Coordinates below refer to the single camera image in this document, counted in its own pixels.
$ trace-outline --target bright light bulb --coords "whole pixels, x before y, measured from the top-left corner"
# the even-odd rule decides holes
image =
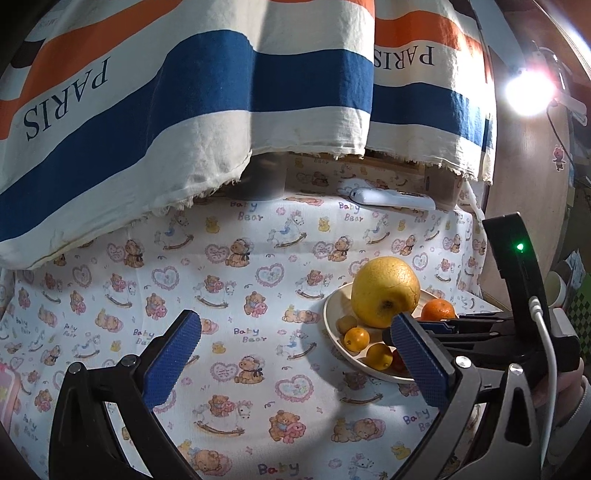
[[[506,87],[509,104],[520,115],[543,112],[556,95],[556,86],[544,73],[524,70]]]

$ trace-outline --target white cable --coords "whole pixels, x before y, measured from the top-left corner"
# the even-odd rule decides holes
[[[548,451],[548,444],[550,442],[550,434],[552,433],[552,424],[554,422],[554,410],[556,408],[556,396],[558,393],[558,367],[556,366],[556,354],[554,353],[550,334],[544,323],[542,305],[540,304],[538,297],[531,297],[529,304],[531,319],[538,327],[540,338],[542,339],[542,345],[544,345],[544,350],[548,359],[548,410],[541,436],[541,467],[543,468],[546,452]]]

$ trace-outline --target white plate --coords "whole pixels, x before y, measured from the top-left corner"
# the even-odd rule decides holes
[[[365,326],[361,321],[359,321],[359,326],[362,326],[369,332],[369,345],[368,347],[359,352],[358,354],[353,354],[349,352],[342,344],[342,335],[336,328],[336,321],[345,315],[352,315],[356,317],[353,313],[353,309],[351,308],[351,286],[353,283],[347,283],[339,288],[337,288],[333,293],[331,293],[324,302],[324,324],[326,325],[326,330],[329,333],[330,340],[334,343],[335,347],[339,350],[339,352],[355,367],[359,368],[361,371],[371,375],[375,378],[379,378],[380,380],[384,380],[386,382],[393,382],[393,383],[410,383],[414,380],[410,377],[401,377],[397,374],[391,367],[383,370],[378,371],[374,370],[371,367],[368,367],[363,362],[365,360],[365,354],[370,346],[375,343],[382,343],[382,330],[379,328],[371,328]],[[413,312],[413,317],[418,318],[421,316],[421,312],[423,311],[423,306],[432,299],[437,298],[430,293],[421,290],[421,296],[418,300],[418,306]]]

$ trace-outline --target striped fabric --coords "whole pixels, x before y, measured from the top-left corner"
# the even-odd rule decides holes
[[[367,148],[492,182],[495,90],[468,0],[375,0]]]
[[[188,205],[270,151],[368,147],[490,181],[485,73],[448,0],[61,0],[0,78],[0,267]]]

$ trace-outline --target white remote control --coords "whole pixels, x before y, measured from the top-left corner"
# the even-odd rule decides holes
[[[358,187],[351,190],[349,198],[360,205],[374,207],[410,208],[415,210],[435,210],[431,197],[420,193],[399,192],[398,190],[372,189]]]

